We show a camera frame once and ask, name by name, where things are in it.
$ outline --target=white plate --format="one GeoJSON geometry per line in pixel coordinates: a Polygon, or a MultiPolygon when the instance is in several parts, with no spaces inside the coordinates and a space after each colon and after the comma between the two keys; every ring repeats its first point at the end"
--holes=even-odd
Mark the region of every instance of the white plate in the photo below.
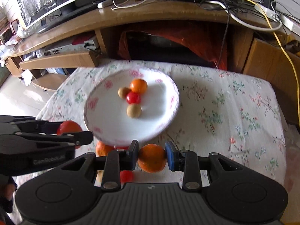
{"type": "Polygon", "coordinates": [[[86,128],[111,146],[129,146],[132,140],[147,142],[165,130],[179,108],[179,91],[174,81],[156,69],[122,70],[101,81],[84,106],[86,128]],[[128,103],[118,96],[120,87],[129,87],[134,78],[144,79],[147,91],[141,95],[142,114],[130,118],[128,103]]]}

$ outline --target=power strip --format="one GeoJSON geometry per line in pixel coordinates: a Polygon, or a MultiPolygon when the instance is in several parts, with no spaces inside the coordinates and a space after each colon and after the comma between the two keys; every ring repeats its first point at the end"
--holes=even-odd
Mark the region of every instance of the power strip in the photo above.
{"type": "Polygon", "coordinates": [[[285,16],[284,14],[280,14],[280,19],[282,23],[292,32],[300,36],[300,24],[295,20],[285,16]]]}
{"type": "MultiPolygon", "coordinates": [[[[280,18],[279,13],[275,13],[273,10],[271,10],[271,9],[269,9],[269,8],[263,6],[263,5],[260,5],[260,7],[263,9],[263,11],[265,12],[265,14],[267,15],[267,17],[269,19],[272,19],[275,22],[279,21],[279,18],[280,18]]],[[[257,10],[258,12],[260,12],[263,15],[263,12],[262,12],[260,7],[258,5],[254,6],[255,10],[257,10]]]]}

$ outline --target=person's hand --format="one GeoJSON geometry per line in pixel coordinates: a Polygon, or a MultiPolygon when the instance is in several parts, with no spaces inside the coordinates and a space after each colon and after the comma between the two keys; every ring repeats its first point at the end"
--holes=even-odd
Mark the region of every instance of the person's hand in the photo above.
{"type": "Polygon", "coordinates": [[[13,193],[15,192],[14,184],[6,184],[0,186],[0,197],[6,198],[8,201],[11,201],[13,198],[13,193]]]}

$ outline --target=orange cloth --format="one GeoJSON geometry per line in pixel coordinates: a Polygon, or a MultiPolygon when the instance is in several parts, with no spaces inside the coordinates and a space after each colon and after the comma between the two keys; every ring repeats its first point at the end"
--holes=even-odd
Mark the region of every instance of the orange cloth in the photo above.
{"type": "MultiPolygon", "coordinates": [[[[126,33],[130,31],[144,32],[174,41],[189,48],[200,58],[218,63],[225,25],[218,23],[196,21],[157,21],[130,24],[120,37],[118,54],[123,59],[130,60],[126,33]]],[[[220,65],[227,70],[227,45],[224,44],[220,65]]]]}

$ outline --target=tiled floor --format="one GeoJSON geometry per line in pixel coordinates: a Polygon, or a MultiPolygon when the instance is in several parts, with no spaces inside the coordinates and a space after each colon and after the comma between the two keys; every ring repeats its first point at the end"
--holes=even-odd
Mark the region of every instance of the tiled floor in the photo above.
{"type": "Polygon", "coordinates": [[[0,115],[35,117],[53,93],[33,84],[27,87],[19,78],[9,76],[0,87],[0,115]]]}

